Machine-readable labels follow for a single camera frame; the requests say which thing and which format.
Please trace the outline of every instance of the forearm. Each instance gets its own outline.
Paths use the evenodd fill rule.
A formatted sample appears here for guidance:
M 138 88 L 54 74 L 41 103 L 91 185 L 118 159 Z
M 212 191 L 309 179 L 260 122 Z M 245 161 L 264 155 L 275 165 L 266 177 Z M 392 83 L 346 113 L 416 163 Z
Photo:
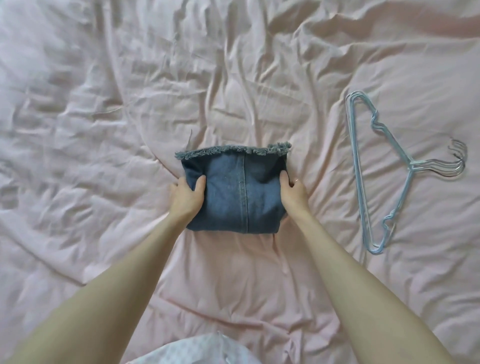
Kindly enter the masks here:
M 313 216 L 296 222 L 360 363 L 454 363 L 428 327 Z
M 55 310 L 9 363 L 118 363 L 185 228 L 169 216 Z

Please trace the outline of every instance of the person's left hand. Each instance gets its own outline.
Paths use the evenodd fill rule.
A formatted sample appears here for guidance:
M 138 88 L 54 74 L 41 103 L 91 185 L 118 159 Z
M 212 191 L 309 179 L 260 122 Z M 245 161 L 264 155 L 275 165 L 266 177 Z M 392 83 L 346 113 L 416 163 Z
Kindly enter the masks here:
M 178 184 L 170 185 L 170 216 L 188 224 L 200 211 L 204 203 L 204 192 L 207 178 L 197 179 L 195 191 L 187 184 L 185 177 L 180 177 Z

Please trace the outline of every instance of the hand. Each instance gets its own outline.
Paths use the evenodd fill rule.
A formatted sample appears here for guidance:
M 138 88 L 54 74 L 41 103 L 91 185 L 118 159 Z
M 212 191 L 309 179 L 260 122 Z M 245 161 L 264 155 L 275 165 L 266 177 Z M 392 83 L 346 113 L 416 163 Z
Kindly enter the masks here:
M 280 196 L 283 207 L 295 222 L 303 216 L 312 214 L 308 206 L 307 189 L 299 180 L 290 186 L 288 173 L 285 170 L 280 173 Z
M 185 177 L 180 177 L 178 184 L 170 185 L 170 213 L 169 215 L 188 224 L 200 211 L 204 203 L 204 192 L 207 178 L 200 176 L 192 191 Z

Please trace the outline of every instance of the bed sheet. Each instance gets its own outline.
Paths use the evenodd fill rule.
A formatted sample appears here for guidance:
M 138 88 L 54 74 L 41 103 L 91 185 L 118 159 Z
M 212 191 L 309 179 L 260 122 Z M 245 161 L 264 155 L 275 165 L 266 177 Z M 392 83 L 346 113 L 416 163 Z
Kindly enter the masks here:
M 174 152 L 293 144 L 326 229 L 459 364 L 480 363 L 480 5 L 474 0 L 3 0 L 0 359 L 165 217 Z M 384 254 L 363 255 L 345 95 L 416 158 Z M 358 108 L 378 236 L 405 166 Z M 355 363 L 303 239 L 185 231 L 122 359 L 221 331 L 265 364 Z

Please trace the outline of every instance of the wire hanger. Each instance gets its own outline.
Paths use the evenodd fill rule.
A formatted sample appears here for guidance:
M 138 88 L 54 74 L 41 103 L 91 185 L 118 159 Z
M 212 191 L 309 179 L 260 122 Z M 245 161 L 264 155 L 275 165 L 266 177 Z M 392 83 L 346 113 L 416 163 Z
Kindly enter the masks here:
M 370 121 L 370 126 L 374 131 L 382 132 L 394 150 L 398 153 L 399 157 L 405 162 L 408 168 L 408 175 L 403 187 L 403 191 L 400 194 L 400 197 L 395 205 L 395 208 L 383 218 L 382 227 L 384 230 L 382 241 L 380 243 L 375 243 L 372 236 L 372 228 L 370 225 L 370 214 L 368 212 L 367 200 L 365 197 L 365 188 L 363 185 L 363 177 L 360 168 L 360 157 L 358 151 L 357 143 L 357 128 L 356 128 L 356 114 L 355 114 L 355 100 L 359 99 L 362 101 L 372 112 L 372 119 Z M 355 171 L 355 180 L 357 183 L 357 196 L 359 201 L 360 209 L 360 220 L 362 224 L 362 240 L 365 248 L 372 254 L 380 254 L 385 245 L 389 242 L 392 237 L 393 231 L 395 230 L 395 217 L 397 216 L 399 210 L 402 208 L 405 197 L 407 196 L 408 190 L 410 188 L 413 175 L 416 172 L 431 170 L 444 177 L 455 177 L 463 172 L 465 169 L 465 163 L 467 161 L 467 146 L 465 143 L 462 143 L 459 140 L 452 139 L 451 146 L 448 147 L 450 154 L 452 154 L 456 161 L 447 162 L 439 159 L 425 159 L 425 160 L 414 160 L 405 150 L 400 146 L 398 141 L 394 138 L 392 133 L 388 130 L 387 126 L 378 121 L 378 110 L 373 106 L 369 97 L 362 91 L 354 91 L 347 95 L 345 98 L 345 103 L 347 107 L 347 121 L 348 121 L 348 130 L 350 133 L 350 141 L 352 144 L 353 151 L 353 169 Z

